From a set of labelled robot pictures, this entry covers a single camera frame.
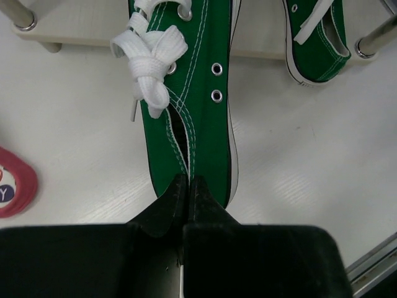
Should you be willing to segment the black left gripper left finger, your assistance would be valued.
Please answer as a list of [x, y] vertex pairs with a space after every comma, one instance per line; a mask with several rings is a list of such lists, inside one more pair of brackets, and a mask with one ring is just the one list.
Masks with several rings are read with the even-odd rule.
[[179, 297], [187, 178], [127, 223], [1, 230], [2, 297]]

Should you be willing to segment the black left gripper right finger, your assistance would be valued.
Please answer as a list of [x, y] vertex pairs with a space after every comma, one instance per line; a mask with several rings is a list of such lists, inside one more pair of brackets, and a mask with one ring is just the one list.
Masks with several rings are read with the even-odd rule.
[[312, 225], [243, 225], [191, 185], [183, 228], [185, 297], [352, 297], [334, 238]]

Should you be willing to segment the green sneaker one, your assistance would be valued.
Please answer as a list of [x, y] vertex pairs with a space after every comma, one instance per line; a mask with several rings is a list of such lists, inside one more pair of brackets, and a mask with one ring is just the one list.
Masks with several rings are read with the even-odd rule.
[[156, 195], [175, 175], [205, 178], [222, 206], [238, 185], [228, 102], [239, 1], [129, 1], [127, 28], [111, 40], [127, 57]]
[[342, 1], [284, 1], [283, 8], [288, 72], [302, 86], [326, 84], [351, 58]]

